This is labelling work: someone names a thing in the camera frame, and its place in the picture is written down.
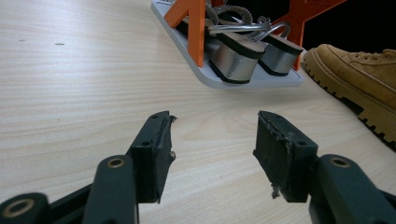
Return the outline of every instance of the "orange stand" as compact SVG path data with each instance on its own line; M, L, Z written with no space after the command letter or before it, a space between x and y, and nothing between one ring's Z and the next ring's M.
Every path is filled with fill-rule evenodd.
M175 28L189 15L188 52L199 67L204 66L205 0L177 0L165 14Z
M323 12L344 3L346 0L290 0L289 13L276 21L288 21L291 29L288 40L298 46L303 45L304 23ZM300 68L301 56L296 59L293 67Z
M190 66L192 72L196 75L198 80L200 80L207 87L222 90L241 90L269 87L298 87L304 82L304 76L299 75L296 71L294 71L294 69L290 69L289 74L285 77L276 77L270 76L259 65L256 65L251 80L247 84L240 85L222 81L209 64L213 54L216 53L218 48L221 46L221 42L211 38L205 39L203 66L197 66L197 63L189 53L190 42L188 38L186 38L185 34L183 34L184 32L181 33L177 29L172 28L168 21L166 21L164 18L172 6L173 4L169 4L168 0L151 0L151 10L154 12L158 21L163 26L166 33L168 33L171 39L175 42L176 47L180 51L181 55L186 59L186 62Z
M276 21L288 21L291 26L288 40L303 45L304 23L317 15L333 8L346 0L290 0L289 13ZM211 0L213 6L223 0ZM205 0L177 0L165 14L164 19L170 27L175 28L186 16L189 16L188 52L199 67L204 64L205 34ZM301 56L296 59L293 67L300 68Z

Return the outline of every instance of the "light wood surface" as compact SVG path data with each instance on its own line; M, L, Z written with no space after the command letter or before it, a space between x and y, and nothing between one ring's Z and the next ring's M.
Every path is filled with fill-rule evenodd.
M0 200L54 202L124 154L146 119L169 110L172 164L160 204L141 223L310 223L307 203L271 198L252 155L258 112L285 117L318 154L357 162L396 194L396 153L311 78L298 88L203 85L149 0L0 2Z

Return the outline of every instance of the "shoe sole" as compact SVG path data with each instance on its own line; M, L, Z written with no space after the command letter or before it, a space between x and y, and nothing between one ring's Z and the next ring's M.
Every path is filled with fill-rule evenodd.
M316 49L304 56L306 72L326 92L360 106L358 118L388 143L396 145L396 111L336 76L319 58Z

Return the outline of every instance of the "wooden table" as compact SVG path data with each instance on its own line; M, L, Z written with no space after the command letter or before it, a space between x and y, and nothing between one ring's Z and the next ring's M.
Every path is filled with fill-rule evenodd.
M296 88L208 88L150 1L0 3L1 201L38 191L54 202L88 185L164 110L178 117L177 159L161 204L140 204L142 223L310 223L307 203L272 199L252 155L260 110L396 194L396 153L309 77Z

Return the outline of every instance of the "screw hole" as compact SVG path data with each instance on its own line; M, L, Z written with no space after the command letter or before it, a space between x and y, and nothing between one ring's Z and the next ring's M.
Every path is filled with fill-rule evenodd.
M146 146L149 146L149 142L142 142L142 147L146 147Z
M114 219L108 219L108 220L102 222L102 224L117 224L117 221Z
M111 161L108 161L107 166L110 168L118 168L118 167L121 167L124 163L125 163L125 160L116 158Z
M388 224L388 222L384 221L384 220L375 220L373 222L373 224Z
M3 215L3 217L20 216L23 213L29 211L33 207L34 204L35 204L35 201L33 199L17 200L16 202L7 206L6 209L3 211L2 215Z
M342 160L340 158L332 158L331 159L331 163L333 165L336 165L336 166L339 166L339 167L342 167L342 168L347 168L347 167L350 166L350 164L347 161L344 161L344 160Z

